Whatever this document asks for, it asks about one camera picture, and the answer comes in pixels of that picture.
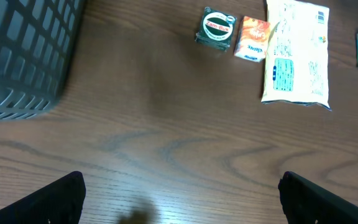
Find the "round sticker item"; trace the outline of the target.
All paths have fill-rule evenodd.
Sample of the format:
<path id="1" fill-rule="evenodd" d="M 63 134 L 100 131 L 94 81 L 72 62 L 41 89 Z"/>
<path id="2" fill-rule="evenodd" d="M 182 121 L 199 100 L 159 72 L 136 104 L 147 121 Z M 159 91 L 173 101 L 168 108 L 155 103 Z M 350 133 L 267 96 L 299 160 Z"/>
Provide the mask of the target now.
<path id="1" fill-rule="evenodd" d="M 231 47 L 236 22 L 231 14 L 205 7 L 195 42 L 226 52 Z"/>

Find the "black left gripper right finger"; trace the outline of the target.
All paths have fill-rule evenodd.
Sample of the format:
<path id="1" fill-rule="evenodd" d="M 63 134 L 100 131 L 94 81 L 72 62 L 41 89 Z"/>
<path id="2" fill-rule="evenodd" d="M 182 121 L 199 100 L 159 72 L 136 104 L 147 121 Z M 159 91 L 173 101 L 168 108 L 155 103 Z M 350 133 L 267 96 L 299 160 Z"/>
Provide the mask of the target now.
<path id="1" fill-rule="evenodd" d="M 358 223 L 358 206 L 292 171 L 284 173 L 278 189 L 288 223 Z"/>

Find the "orange Kleenex tissue pack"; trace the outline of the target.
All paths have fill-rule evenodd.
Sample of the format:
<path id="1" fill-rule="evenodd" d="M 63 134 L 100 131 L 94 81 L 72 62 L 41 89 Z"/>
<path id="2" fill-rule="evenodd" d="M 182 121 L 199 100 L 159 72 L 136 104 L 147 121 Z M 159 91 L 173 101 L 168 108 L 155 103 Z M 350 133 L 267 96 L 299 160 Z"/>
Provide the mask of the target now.
<path id="1" fill-rule="evenodd" d="M 253 62 L 261 62 L 267 52 L 270 23 L 244 16 L 237 38 L 234 56 Z"/>

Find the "wet wipes pack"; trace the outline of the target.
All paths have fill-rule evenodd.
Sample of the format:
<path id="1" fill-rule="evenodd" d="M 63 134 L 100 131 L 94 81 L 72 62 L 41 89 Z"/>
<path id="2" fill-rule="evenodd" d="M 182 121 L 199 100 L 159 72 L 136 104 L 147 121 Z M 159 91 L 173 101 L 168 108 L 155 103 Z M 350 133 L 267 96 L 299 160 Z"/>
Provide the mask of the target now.
<path id="1" fill-rule="evenodd" d="M 272 31 L 261 102 L 284 101 L 329 109 L 329 8 L 294 0 L 268 0 L 267 20 Z"/>

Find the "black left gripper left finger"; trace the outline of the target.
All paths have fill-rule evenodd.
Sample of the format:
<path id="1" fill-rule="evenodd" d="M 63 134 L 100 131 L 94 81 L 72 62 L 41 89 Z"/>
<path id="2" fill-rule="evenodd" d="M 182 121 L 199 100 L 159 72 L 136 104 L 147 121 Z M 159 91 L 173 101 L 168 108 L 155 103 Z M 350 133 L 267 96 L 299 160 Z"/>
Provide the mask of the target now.
<path id="1" fill-rule="evenodd" d="M 85 196 L 83 174 L 74 171 L 0 209 L 0 224 L 78 224 Z"/>

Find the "grey plastic mesh basket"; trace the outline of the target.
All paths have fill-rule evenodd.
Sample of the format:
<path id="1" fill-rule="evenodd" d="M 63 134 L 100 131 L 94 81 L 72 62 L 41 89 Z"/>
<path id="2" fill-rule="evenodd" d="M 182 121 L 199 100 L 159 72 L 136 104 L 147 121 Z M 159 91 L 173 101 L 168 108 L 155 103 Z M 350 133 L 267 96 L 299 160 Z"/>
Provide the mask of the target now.
<path id="1" fill-rule="evenodd" d="M 0 121 L 54 109 L 75 51 L 85 0 L 0 0 Z"/>

